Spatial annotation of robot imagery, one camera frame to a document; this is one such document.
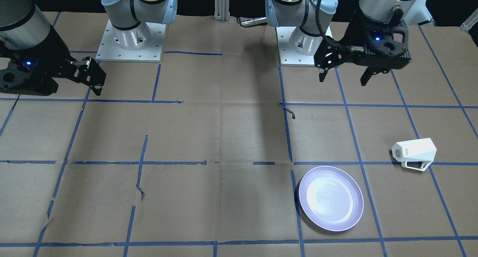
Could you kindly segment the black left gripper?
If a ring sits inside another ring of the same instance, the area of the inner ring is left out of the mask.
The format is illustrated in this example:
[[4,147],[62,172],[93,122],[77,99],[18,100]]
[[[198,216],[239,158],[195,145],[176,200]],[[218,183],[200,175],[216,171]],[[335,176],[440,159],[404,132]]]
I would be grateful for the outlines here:
[[392,17],[377,22],[357,8],[342,39],[327,36],[314,55],[319,82],[324,82],[329,68],[354,63],[367,66],[361,76],[361,85],[365,86],[377,74],[377,68],[402,69],[411,62],[403,9],[393,7],[388,14]]

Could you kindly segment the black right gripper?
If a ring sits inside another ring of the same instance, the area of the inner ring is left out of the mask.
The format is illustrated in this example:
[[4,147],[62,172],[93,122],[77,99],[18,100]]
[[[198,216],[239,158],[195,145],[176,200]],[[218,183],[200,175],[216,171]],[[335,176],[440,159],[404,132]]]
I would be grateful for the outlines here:
[[65,78],[87,85],[100,96],[106,79],[105,71],[94,58],[76,60],[61,37],[51,26],[46,39],[24,50],[7,48],[1,37],[1,58],[8,58],[7,68],[1,70],[0,92],[49,96],[58,91],[54,78]]

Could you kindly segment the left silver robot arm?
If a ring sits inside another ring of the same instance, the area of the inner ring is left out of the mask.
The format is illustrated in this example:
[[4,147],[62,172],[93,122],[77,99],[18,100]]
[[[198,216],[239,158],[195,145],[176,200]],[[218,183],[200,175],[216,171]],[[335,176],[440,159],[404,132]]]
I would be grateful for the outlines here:
[[365,66],[361,85],[373,75],[402,69],[410,61],[405,15],[416,0],[360,0],[340,40],[326,35],[338,0],[265,0],[267,24],[292,26],[294,49],[313,56],[319,80],[344,63]]

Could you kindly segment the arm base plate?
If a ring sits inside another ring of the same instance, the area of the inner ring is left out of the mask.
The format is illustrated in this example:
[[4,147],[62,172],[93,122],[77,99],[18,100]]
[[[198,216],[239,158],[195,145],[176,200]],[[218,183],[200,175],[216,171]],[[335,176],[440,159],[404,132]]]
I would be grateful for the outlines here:
[[281,66],[315,67],[314,55],[322,36],[306,34],[298,26],[281,26],[275,30]]
[[108,21],[96,60],[160,63],[167,27],[165,24],[142,22],[135,29],[122,31]]

